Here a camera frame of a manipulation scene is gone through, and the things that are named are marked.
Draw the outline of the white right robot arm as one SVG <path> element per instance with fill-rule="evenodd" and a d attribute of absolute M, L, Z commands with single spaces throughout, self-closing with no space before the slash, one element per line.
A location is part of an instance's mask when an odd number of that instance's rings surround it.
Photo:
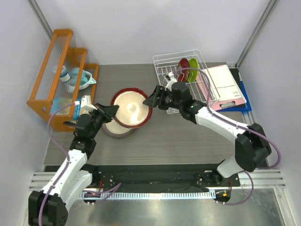
<path fill-rule="evenodd" d="M 271 154 L 262 126 L 239 123 L 211 110 L 206 103 L 192 97 L 184 82 L 176 82 L 169 88 L 157 85 L 143 104 L 161 110 L 175 108 L 184 119 L 207 127 L 234 144 L 234 155 L 212 170 L 211 178 L 218 186 L 225 185 L 241 171 L 253 172 Z"/>

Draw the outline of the dark red cream plate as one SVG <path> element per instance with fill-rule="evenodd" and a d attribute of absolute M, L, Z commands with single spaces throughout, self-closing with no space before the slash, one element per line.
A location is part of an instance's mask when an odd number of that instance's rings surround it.
<path fill-rule="evenodd" d="M 152 108 L 144 105 L 148 98 L 141 89 L 130 87 L 119 90 L 111 99 L 111 105 L 118 105 L 115 121 L 129 129 L 145 125 L 152 116 Z"/>

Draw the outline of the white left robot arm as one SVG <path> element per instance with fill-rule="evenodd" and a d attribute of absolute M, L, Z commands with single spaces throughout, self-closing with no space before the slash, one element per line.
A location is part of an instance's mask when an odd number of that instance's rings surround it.
<path fill-rule="evenodd" d="M 28 224 L 31 226 L 64 226 L 69 210 L 86 187 L 97 187 L 100 176 L 96 166 L 87 164 L 95 146 L 95 136 L 104 123 L 111 122 L 119 106 L 99 103 L 81 105 L 84 113 L 75 122 L 74 138 L 66 158 L 50 181 L 40 190 L 32 191 L 28 199 Z"/>

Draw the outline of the silver rimmed cream plate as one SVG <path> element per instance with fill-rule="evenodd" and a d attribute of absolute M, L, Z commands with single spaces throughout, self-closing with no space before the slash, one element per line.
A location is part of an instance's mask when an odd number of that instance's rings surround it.
<path fill-rule="evenodd" d="M 105 134 L 114 138 L 125 138 L 135 132 L 135 129 L 125 128 L 119 125 L 115 120 L 102 125 L 102 130 Z"/>

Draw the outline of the lime green small plate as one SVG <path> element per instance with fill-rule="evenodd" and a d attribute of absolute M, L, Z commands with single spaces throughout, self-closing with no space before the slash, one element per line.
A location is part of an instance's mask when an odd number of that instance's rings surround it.
<path fill-rule="evenodd" d="M 190 65 L 190 73 L 187 81 L 189 83 L 192 83 L 196 80 L 196 77 L 198 75 L 199 64 L 197 59 L 192 58 L 189 60 L 189 65 Z"/>

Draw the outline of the red floral small plate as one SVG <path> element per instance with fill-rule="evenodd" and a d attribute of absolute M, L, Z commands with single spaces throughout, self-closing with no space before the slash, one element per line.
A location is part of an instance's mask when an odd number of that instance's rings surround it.
<path fill-rule="evenodd" d="M 188 69 L 190 67 L 189 61 L 186 58 L 182 58 L 178 64 L 178 69 L 181 69 L 178 72 L 178 81 L 186 82 L 189 78 L 190 70 Z"/>

